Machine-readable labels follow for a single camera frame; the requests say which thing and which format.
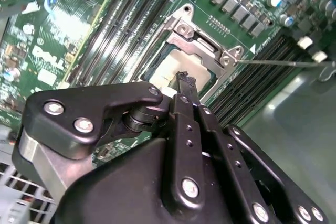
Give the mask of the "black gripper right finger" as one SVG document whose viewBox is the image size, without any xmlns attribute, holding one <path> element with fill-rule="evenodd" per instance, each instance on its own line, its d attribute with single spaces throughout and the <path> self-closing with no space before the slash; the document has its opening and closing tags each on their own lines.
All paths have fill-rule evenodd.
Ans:
<svg viewBox="0 0 336 224">
<path fill-rule="evenodd" d="M 183 77 L 195 105 L 202 148 L 214 161 L 220 188 L 236 223 L 328 223 L 322 209 L 239 127 L 221 128 L 200 103 L 196 80 Z"/>
</svg>

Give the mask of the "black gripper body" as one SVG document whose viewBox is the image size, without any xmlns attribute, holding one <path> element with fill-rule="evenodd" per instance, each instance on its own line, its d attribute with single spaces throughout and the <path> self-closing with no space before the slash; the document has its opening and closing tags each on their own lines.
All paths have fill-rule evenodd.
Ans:
<svg viewBox="0 0 336 224">
<path fill-rule="evenodd" d="M 151 140 L 78 179 L 63 196 L 56 223 L 180 223 L 161 199 L 166 140 Z M 205 206 L 188 223 L 249 223 L 229 180 L 203 157 Z"/>
</svg>

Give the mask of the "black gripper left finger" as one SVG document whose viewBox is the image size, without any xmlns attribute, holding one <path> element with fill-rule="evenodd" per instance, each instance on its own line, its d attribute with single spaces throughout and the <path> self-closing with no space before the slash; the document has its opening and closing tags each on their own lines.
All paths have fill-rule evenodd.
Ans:
<svg viewBox="0 0 336 224">
<path fill-rule="evenodd" d="M 193 78 L 178 90 L 145 81 L 32 94 L 26 101 L 12 161 L 16 169 L 60 203 L 66 190 L 92 171 L 97 147 L 151 132 L 168 146 L 169 194 L 181 199 L 184 178 L 200 183 L 191 164 L 202 160 L 199 105 Z"/>
</svg>

